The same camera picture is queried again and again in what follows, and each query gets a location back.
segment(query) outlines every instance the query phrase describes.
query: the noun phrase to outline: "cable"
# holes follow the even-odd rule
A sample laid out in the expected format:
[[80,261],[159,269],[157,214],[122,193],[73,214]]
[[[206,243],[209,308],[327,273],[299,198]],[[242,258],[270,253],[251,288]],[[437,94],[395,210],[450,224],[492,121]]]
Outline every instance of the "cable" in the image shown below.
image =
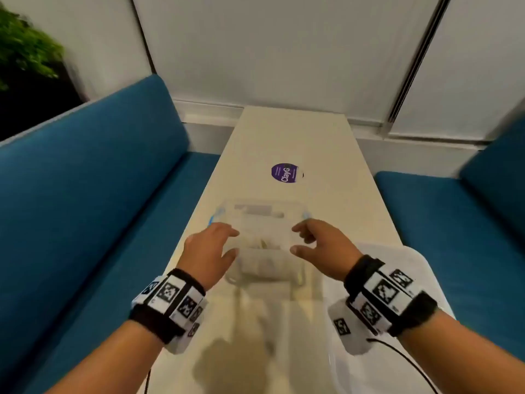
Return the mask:
[[148,394],[148,386],[150,385],[151,369],[148,372],[148,377],[146,377],[146,385],[144,387],[144,394]]
[[383,341],[383,340],[379,340],[379,339],[366,339],[366,341],[369,341],[369,342],[376,342],[376,343],[381,343],[389,348],[391,348],[392,350],[394,350],[395,352],[397,352],[399,355],[401,355],[403,358],[405,358],[418,372],[421,376],[423,376],[423,378],[426,380],[426,382],[428,383],[428,385],[431,387],[432,391],[434,391],[436,394],[439,394],[436,390],[436,388],[434,387],[434,385],[430,382],[429,378],[426,377],[426,375],[423,373],[423,371],[421,369],[419,369],[417,367],[417,365],[415,363],[413,363],[409,357],[407,357],[406,355],[404,355],[401,351],[399,351],[397,348],[395,348],[394,346],[391,346],[390,344],[388,344],[387,342]]

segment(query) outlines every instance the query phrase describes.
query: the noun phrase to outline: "blue upholstery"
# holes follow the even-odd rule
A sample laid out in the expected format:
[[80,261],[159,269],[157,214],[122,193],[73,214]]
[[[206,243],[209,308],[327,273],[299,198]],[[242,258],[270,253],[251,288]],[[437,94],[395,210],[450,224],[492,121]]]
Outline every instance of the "blue upholstery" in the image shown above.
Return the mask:
[[379,172],[403,243],[428,260],[457,319],[525,360],[525,251],[460,180]]
[[470,160],[460,177],[525,241],[525,116]]
[[150,76],[0,148],[0,381],[187,147],[164,83]]
[[164,271],[218,159],[205,153],[182,158],[34,357],[16,392],[44,392],[125,321],[131,299]]

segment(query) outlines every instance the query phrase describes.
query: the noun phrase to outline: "table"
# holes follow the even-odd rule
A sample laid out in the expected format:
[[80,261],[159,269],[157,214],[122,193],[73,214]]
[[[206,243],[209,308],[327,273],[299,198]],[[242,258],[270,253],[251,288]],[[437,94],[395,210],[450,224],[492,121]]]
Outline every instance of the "table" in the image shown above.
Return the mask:
[[[271,169],[279,163],[299,166],[304,177],[276,180]],[[206,228],[227,198],[299,201],[354,241],[401,245],[342,114],[246,107],[166,271],[186,237]],[[334,393],[321,275],[309,264],[306,282],[238,288],[221,280],[207,294],[205,321],[184,355],[162,351],[148,393]]]

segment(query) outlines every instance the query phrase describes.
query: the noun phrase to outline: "person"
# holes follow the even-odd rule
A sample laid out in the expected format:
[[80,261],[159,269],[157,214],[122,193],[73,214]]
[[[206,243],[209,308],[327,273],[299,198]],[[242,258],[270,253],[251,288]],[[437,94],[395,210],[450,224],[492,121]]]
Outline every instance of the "person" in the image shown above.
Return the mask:
[[[292,231],[306,244],[316,242],[315,248],[292,246],[292,254],[333,279],[345,281],[363,259],[341,231],[324,221],[307,219]],[[237,235],[231,226],[214,223],[189,236],[177,269],[209,291],[233,263],[237,250],[222,252],[227,238]],[[48,394],[135,394],[165,345],[165,340],[136,319],[124,322]],[[419,326],[405,329],[398,339],[445,394],[525,392],[524,363],[438,308]]]

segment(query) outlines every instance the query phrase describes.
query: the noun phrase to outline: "foliage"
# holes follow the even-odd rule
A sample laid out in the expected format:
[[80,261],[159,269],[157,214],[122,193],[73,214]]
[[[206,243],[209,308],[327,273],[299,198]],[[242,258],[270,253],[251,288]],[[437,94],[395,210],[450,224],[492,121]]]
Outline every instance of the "foliage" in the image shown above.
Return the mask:
[[[15,67],[46,77],[58,77],[49,63],[61,61],[63,47],[0,2],[0,67]],[[0,77],[0,90],[7,85]]]

